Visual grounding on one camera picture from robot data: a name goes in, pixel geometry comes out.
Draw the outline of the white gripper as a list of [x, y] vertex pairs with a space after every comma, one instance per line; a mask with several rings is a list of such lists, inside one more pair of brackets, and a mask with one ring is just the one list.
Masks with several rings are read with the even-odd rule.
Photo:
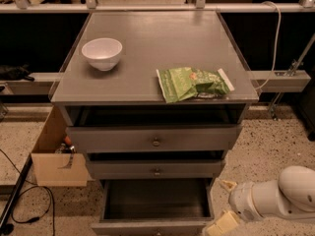
[[227, 180], [219, 180], [219, 183], [227, 192], [231, 192], [228, 202], [233, 211], [225, 211], [213, 224], [206, 227], [205, 236], [222, 236], [232, 231], [240, 224], [240, 218], [245, 222], [263, 219], [254, 203], [257, 183], [245, 182], [237, 185], [236, 182]]

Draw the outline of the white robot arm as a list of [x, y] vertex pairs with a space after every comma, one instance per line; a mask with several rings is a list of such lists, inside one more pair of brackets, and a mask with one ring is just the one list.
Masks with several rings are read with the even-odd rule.
[[220, 184], [229, 192], [231, 210], [205, 226], [202, 236], [223, 236], [241, 220], [254, 222], [278, 217], [301, 223], [315, 222], [315, 171], [312, 169], [289, 166], [277, 180], [239, 184], [221, 180]]

